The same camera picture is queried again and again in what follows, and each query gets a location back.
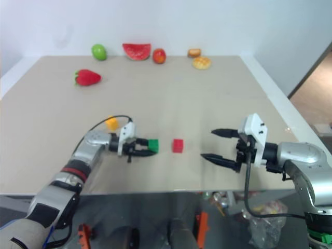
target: beige table surface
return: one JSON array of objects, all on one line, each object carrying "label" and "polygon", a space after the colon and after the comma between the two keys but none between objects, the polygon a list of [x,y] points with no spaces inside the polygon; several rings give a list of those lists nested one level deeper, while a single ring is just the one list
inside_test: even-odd
[{"label": "beige table surface", "polygon": [[[149,158],[107,153],[89,178],[85,193],[174,190],[242,190],[241,173],[213,165],[200,153],[236,156],[236,140],[210,133],[235,128],[257,112],[268,141],[296,141],[283,119],[239,57],[211,57],[199,71],[186,57],[164,65],[109,57],[43,57],[2,99],[0,192],[35,194],[67,163],[86,131],[109,115],[125,114],[137,135],[159,139],[159,154]],[[87,68],[102,75],[94,86],[75,86],[73,74]],[[106,130],[105,125],[99,129]],[[184,152],[173,154],[174,138]],[[281,175],[253,168],[252,189],[293,188]]]}]

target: cable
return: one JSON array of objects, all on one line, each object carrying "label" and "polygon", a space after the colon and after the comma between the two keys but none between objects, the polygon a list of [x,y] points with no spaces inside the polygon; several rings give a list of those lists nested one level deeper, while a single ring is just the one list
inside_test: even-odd
[{"label": "cable", "polygon": [[[101,125],[103,122],[106,122],[106,121],[108,121],[108,120],[110,120],[110,119],[112,119],[112,118],[128,118],[128,122],[132,122],[132,121],[133,121],[133,119],[132,119],[131,117],[127,116],[127,115],[116,115],[116,116],[111,116],[111,117],[109,117],[109,118],[105,118],[104,120],[102,120],[102,121],[100,121],[99,123],[95,124],[95,125],[89,130],[89,131],[92,131],[94,128],[96,128],[97,126]],[[81,142],[83,141],[83,139],[84,139],[84,136],[83,136],[83,137],[81,138],[81,140],[77,143],[77,145],[76,145],[76,147],[75,147],[75,149],[74,149],[74,151],[73,151],[72,154],[75,153],[75,151],[77,150],[78,146],[81,144]]]},{"label": "cable", "polygon": [[298,214],[288,214],[288,213],[279,213],[279,214],[257,214],[254,211],[252,211],[249,207],[249,201],[248,201],[248,193],[249,193],[249,180],[250,180],[250,170],[251,170],[251,149],[246,154],[246,174],[245,174],[245,185],[244,185],[244,206],[247,209],[248,213],[250,213],[254,217],[258,218],[274,218],[274,217],[292,217],[292,218],[299,218],[299,219],[305,219],[304,216],[298,215]]},{"label": "cable", "polygon": [[60,246],[63,246],[68,241],[70,236],[72,235],[72,230],[73,230],[73,222],[71,220],[70,223],[68,224],[68,234],[67,234],[66,238],[64,238],[62,240],[56,240],[56,241],[47,243],[45,246],[45,249],[58,248]]}]

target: red cube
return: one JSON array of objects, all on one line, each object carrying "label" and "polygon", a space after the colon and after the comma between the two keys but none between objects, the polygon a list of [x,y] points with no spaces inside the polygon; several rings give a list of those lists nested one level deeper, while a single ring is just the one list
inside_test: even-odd
[{"label": "red cube", "polygon": [[173,141],[173,152],[174,153],[182,153],[183,151],[183,140],[182,139],[174,139]]}]

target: bread roll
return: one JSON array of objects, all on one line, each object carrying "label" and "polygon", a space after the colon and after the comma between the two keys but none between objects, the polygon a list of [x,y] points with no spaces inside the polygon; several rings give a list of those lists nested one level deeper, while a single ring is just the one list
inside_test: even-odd
[{"label": "bread roll", "polygon": [[208,69],[211,66],[211,60],[207,57],[197,57],[193,60],[192,65],[197,69]]},{"label": "bread roll", "polygon": [[201,56],[201,49],[199,48],[192,48],[188,50],[188,57],[189,58],[196,58],[198,56]]}]

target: green connector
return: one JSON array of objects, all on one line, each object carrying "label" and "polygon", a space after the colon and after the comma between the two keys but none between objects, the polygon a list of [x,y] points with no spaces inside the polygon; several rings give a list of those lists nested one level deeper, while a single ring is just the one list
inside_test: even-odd
[{"label": "green connector", "polygon": [[308,229],[308,233],[312,237],[320,239],[325,244],[328,244],[328,245],[332,244],[332,234],[315,232],[315,231],[312,231],[310,229]]}]

